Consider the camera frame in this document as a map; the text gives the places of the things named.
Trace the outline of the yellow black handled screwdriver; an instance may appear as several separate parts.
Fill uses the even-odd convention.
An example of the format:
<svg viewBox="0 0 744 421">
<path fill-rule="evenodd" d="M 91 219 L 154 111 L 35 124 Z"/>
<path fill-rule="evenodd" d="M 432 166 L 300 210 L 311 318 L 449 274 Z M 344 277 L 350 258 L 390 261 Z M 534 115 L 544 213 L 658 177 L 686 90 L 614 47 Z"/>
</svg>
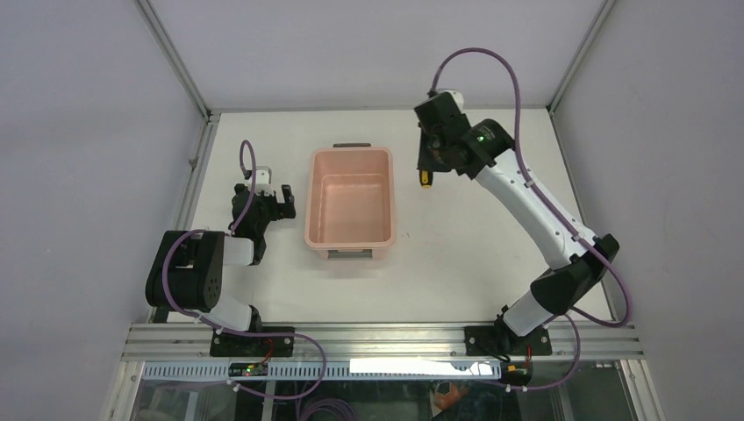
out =
<svg viewBox="0 0 744 421">
<path fill-rule="evenodd" d="M 433 185 L 433 174 L 429 170 L 419 170 L 419 184 L 424 189 L 430 189 Z"/>
</svg>

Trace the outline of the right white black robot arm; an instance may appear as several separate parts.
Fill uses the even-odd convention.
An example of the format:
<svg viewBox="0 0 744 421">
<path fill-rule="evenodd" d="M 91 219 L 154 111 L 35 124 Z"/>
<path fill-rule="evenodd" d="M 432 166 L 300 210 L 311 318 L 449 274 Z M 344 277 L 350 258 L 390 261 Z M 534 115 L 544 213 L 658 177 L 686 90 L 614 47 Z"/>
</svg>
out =
<svg viewBox="0 0 744 421">
<path fill-rule="evenodd" d="M 604 277 L 619 243 L 571 219 L 520 161 L 516 141 L 503 126 L 490 118 L 471 124 L 461 103 L 459 92 L 444 90 L 415 106 L 419 182 L 429 185 L 433 172 L 450 171 L 478 182 L 515 217 L 547 263 L 547 271 L 502 309 L 486 336 L 487 350 L 508 353 L 570 311 Z"/>
</svg>

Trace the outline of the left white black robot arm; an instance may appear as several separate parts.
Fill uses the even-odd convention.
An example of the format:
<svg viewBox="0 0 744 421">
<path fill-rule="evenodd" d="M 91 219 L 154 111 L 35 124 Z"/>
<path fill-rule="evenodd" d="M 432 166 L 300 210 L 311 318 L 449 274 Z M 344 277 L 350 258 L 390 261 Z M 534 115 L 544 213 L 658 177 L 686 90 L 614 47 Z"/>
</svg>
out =
<svg viewBox="0 0 744 421">
<path fill-rule="evenodd" d="M 227 266 L 257 266 L 267 249 L 272 222 L 297 216 L 291 186 L 281 186 L 282 200 L 269 185 L 254 190 L 234 186 L 233 221 L 228 231 L 166 231 L 146 281 L 145 297 L 153 307 L 183 311 L 219 332 L 262 334 L 259 311 L 222 289 Z"/>
</svg>

